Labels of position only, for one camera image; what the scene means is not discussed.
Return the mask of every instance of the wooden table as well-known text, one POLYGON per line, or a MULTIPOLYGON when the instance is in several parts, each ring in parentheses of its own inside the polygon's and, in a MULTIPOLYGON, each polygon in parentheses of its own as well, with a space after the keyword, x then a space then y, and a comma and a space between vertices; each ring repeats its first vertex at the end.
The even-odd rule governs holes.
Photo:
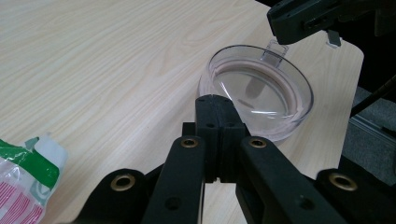
MULTIPOLYGON (((164 162, 194 121, 200 75, 226 46, 265 47, 268 7, 253 0, 0 1, 0 138, 51 132, 68 150, 42 223, 68 222, 99 181, 164 162)), ((309 118, 280 145, 305 175, 336 167, 363 55, 325 33, 290 45, 309 79, 309 118)), ((206 185, 204 223, 246 222, 234 185, 206 185)))

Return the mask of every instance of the screw hole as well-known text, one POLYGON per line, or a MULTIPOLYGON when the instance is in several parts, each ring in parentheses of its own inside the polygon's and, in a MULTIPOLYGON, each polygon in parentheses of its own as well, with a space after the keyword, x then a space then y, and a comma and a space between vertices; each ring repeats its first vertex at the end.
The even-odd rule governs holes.
POLYGON ((183 147, 196 147, 198 146, 198 141, 192 138, 184 139, 181 141, 183 147))
POLYGON ((266 147, 267 146, 266 142, 264 142, 263 140, 258 139, 258 138, 250 139, 249 143, 253 147, 266 147))
POLYGON ((165 201, 165 207, 171 211, 177 210, 181 206, 181 200, 178 197, 168 198, 165 201))
POLYGON ((134 186, 135 183, 134 176, 126 174, 126 175, 117 175, 111 181, 110 187, 115 191, 125 191, 134 186))
POLYGON ((339 189, 354 191, 358 185, 347 175, 333 173, 329 175, 330 182, 339 189))

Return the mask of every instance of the clear plastic bowl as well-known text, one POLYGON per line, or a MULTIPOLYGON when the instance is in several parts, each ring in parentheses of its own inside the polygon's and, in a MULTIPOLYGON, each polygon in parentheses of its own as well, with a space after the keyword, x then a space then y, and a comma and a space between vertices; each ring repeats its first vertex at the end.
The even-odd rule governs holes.
POLYGON ((218 51, 201 76, 198 95, 233 101, 252 135, 289 137, 306 118, 314 96, 304 75, 269 49, 230 46, 218 51))

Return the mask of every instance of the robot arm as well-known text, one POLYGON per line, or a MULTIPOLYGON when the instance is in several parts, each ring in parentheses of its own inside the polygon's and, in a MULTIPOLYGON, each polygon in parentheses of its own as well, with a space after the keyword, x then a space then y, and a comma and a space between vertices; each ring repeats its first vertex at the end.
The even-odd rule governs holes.
POLYGON ((267 14, 273 34, 279 44, 295 43, 334 21, 354 21, 375 10, 375 35, 396 30, 394 0, 284 0, 267 14))

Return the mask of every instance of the gray floor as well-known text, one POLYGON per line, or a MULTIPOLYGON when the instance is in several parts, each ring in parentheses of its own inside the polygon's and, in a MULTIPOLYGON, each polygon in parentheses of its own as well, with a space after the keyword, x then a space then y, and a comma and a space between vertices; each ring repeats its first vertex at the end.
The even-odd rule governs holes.
MULTIPOLYGON (((370 92, 358 88, 354 105, 370 92)), ((380 99, 350 120, 343 155, 362 166, 383 182, 396 184, 396 139, 380 131, 396 130, 396 104, 380 99)))

